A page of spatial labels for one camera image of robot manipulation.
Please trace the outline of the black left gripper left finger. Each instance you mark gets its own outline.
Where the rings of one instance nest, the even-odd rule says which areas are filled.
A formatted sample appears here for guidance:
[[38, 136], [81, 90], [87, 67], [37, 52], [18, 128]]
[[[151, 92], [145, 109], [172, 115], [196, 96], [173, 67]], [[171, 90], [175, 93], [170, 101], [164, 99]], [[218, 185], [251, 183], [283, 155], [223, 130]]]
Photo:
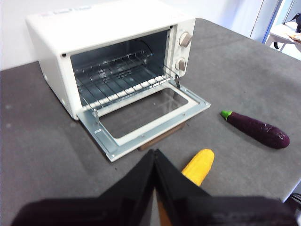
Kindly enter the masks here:
[[23, 206], [14, 226], [137, 226], [154, 189], [155, 151], [98, 197], [44, 199]]

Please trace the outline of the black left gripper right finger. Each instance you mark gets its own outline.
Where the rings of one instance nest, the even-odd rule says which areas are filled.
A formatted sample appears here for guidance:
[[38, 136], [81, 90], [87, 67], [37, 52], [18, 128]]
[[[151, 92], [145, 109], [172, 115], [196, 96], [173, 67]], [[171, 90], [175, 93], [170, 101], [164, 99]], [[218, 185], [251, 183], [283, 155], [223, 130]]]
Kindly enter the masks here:
[[155, 170], [161, 208], [174, 226], [295, 226], [290, 208], [262, 196], [211, 196], [200, 188], [214, 162], [210, 149], [200, 150], [179, 171], [157, 149]]

